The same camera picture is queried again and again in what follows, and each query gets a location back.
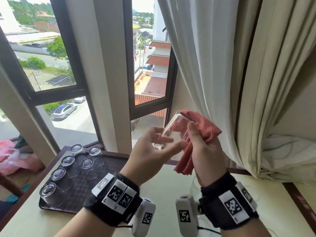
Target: hand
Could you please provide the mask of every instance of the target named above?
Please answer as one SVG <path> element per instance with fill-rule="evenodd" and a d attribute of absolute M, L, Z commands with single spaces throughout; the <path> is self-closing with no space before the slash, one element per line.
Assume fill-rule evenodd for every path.
<path fill-rule="evenodd" d="M 171 137 L 160 137 L 163 132 L 162 127 L 152 126 L 138 139 L 130 157 L 120 171 L 125 177 L 133 181 L 138 186 L 154 177 L 172 156 L 178 154 L 188 143 L 179 141 L 173 143 L 163 150 L 157 150 L 152 143 L 172 143 Z"/>
<path fill-rule="evenodd" d="M 207 145 L 194 122 L 188 123 L 188 132 L 193 144 L 192 160 L 197 180 L 200 186 L 209 186 L 226 173 L 221 144 L 216 138 Z"/>

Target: person's right hand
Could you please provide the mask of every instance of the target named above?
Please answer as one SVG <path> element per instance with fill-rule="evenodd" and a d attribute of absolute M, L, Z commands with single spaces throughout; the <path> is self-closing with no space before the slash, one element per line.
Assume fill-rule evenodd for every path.
<path fill-rule="evenodd" d="M 193 144 L 192 159 L 201 187 L 206 187 L 226 173 L 223 150 L 219 139 L 214 139 L 207 145 L 194 122 L 188 123 L 188 132 Z"/>

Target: person's left hand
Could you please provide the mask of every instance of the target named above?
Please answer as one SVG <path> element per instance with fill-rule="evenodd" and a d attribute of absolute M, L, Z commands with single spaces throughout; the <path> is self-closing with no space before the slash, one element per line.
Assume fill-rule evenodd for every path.
<path fill-rule="evenodd" d="M 172 143 L 171 137 L 160 137 L 164 128 L 152 126 L 138 139 L 130 157 L 120 171 L 122 175 L 138 186 L 154 177 L 172 156 L 178 154 L 188 143 L 184 140 L 173 143 L 163 150 L 157 150 L 152 143 Z"/>

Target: red tiled roof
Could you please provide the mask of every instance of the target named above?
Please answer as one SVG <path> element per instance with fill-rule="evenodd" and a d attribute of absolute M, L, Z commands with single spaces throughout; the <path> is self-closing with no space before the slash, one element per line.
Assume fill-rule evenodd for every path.
<path fill-rule="evenodd" d="M 149 44 L 149 46 L 171 49 L 171 43 L 170 43 L 170 42 L 152 41 L 152 42 Z"/>
<path fill-rule="evenodd" d="M 152 100 L 156 100 L 158 99 L 159 97 L 154 97 L 154 96 L 147 96 L 147 95 L 137 95 L 135 94 L 135 105 L 139 105 L 139 104 L 142 104 L 142 103 L 145 103 L 145 102 L 149 102 L 149 101 L 152 101 Z M 162 117 L 165 117 L 166 116 L 166 112 L 167 112 L 167 109 L 163 109 L 163 110 L 160 110 L 160 111 L 156 111 L 154 113 L 151 113 L 152 116 L 162 116 Z"/>
<path fill-rule="evenodd" d="M 169 66 L 170 58 L 168 56 L 151 55 L 146 64 L 157 65 L 157 66 Z"/>

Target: tray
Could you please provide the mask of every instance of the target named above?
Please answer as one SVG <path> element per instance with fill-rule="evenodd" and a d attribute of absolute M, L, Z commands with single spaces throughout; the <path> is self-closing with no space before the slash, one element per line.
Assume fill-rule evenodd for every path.
<path fill-rule="evenodd" d="M 91 158 L 91 156 L 86 153 L 86 154 L 82 154 L 79 155 L 77 157 L 75 157 L 75 162 L 74 162 L 74 166 L 81 166 L 82 161 L 85 158 Z M 85 201 L 85 199 L 91 195 L 91 190 L 92 188 L 108 173 L 115 173 L 115 172 L 119 172 L 125 165 L 125 163 L 127 162 L 128 158 L 124 158 L 124 157 L 114 157 L 111 155 L 101 155 L 101 156 L 97 156 L 96 157 L 96 161 L 101 163 L 102 160 L 104 160 L 104 163 L 99 166 L 99 167 L 95 167 L 95 169 L 97 170 L 98 176 L 93 179 L 93 180 L 86 180 L 85 179 L 85 174 L 83 173 L 83 171 L 80 171 L 80 173 L 73 177 L 73 185 L 72 187 L 67 190 L 64 191 L 66 194 L 66 199 L 65 201 L 57 208 L 52 208 L 49 207 L 46 202 L 44 200 L 42 200 L 39 197 L 39 207 L 41 209 L 44 210 L 52 210 L 52 211 L 61 211 L 61 212 L 66 212 L 66 213 L 78 213 L 83 206 L 83 203 Z"/>

